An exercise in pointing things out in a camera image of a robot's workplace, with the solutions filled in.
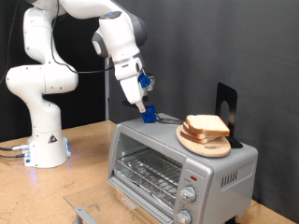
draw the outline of black stand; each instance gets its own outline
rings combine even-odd
[[[239,224],[237,221],[235,221],[235,217],[232,217],[228,221],[225,222],[225,224]]]
[[[221,105],[223,101],[226,101],[226,103],[229,106],[229,119],[228,119],[228,128],[230,130],[230,136],[226,137],[227,140],[230,142],[232,148],[242,148],[242,144],[239,143],[234,138],[235,133],[235,111],[236,111],[236,100],[237,100],[237,94],[236,91],[228,86],[225,86],[222,83],[218,83],[217,88],[217,99],[216,99],[216,110],[215,114],[219,117],[221,117]]]

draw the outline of red indicator light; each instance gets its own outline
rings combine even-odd
[[[194,180],[194,181],[197,180],[196,177],[194,177],[194,176],[190,176],[190,178],[191,178],[192,180]]]

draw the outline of wooden plate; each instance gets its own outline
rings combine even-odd
[[[188,150],[205,156],[205,157],[223,157],[230,153],[231,145],[225,137],[220,137],[214,141],[208,142],[206,144],[194,143],[182,136],[180,136],[180,131],[183,130],[183,125],[177,128],[177,138],[179,142],[185,146]]]

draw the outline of black cable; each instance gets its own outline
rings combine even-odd
[[[73,69],[71,69],[68,64],[66,63],[58,63],[56,60],[55,60],[55,57],[54,57],[54,53],[53,53],[53,34],[54,34],[54,28],[55,28],[55,24],[56,24],[56,21],[57,21],[57,18],[58,18],[58,14],[59,14],[59,9],[60,9],[60,5],[59,5],[59,0],[57,0],[57,14],[56,14],[56,17],[54,19],[54,23],[53,23],[53,26],[52,26],[52,34],[50,36],[50,49],[51,49],[51,53],[52,53],[52,58],[53,60],[57,63],[57,64],[60,64],[60,65],[65,65],[70,71],[72,71],[73,73],[77,73],[77,74],[91,74],[91,73],[102,73],[102,72],[106,72],[112,68],[114,68],[114,66],[112,67],[109,67],[107,69],[104,69],[104,70],[100,70],[100,71],[90,71],[90,72],[77,72],[77,71],[74,71]]]
[[[0,150],[2,151],[12,151],[10,147],[0,147]]]
[[[184,123],[184,120],[181,120],[181,119],[161,119],[158,114],[156,114],[156,116],[157,116],[157,121],[160,123],[164,123],[164,124],[183,124]]]
[[[13,15],[13,20],[12,20],[12,23],[11,23],[11,26],[10,26],[10,32],[9,32],[9,38],[8,38],[8,44],[7,44],[7,68],[6,68],[6,71],[4,72],[4,74],[3,74],[2,78],[1,78],[0,84],[2,83],[4,77],[7,74],[7,70],[8,70],[8,65],[9,65],[9,49],[10,49],[10,42],[11,42],[11,34],[12,34],[12,30],[13,30],[13,25],[14,25],[15,20],[16,20],[18,4],[19,4],[19,0],[17,0],[16,6],[15,6],[15,12],[14,12],[14,15]]]
[[[23,158],[25,157],[24,154],[19,154],[19,155],[16,155],[16,156],[4,156],[4,155],[0,155],[0,157],[3,157],[3,158]]]
[[[144,71],[144,72],[146,73],[146,75],[148,75],[147,77],[149,77],[149,76],[153,77],[153,75],[151,73],[146,72],[146,71]]]

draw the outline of bread slice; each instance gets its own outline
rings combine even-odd
[[[223,120],[215,115],[189,115],[186,118],[189,130],[195,134],[229,136],[230,130]]]
[[[188,135],[190,135],[192,137],[195,137],[195,138],[198,138],[198,139],[206,138],[206,135],[204,133],[193,133],[193,132],[191,132],[189,130],[189,125],[186,122],[183,123],[183,128],[184,128],[185,133],[187,133]]]
[[[220,138],[220,136],[210,136],[210,137],[207,137],[207,138],[202,138],[202,139],[199,139],[199,138],[196,138],[192,135],[189,135],[184,129],[180,130],[180,136],[190,140],[190,141],[193,141],[195,143],[200,143],[200,144],[205,144],[205,143],[208,143],[210,141],[213,141],[217,138]]]

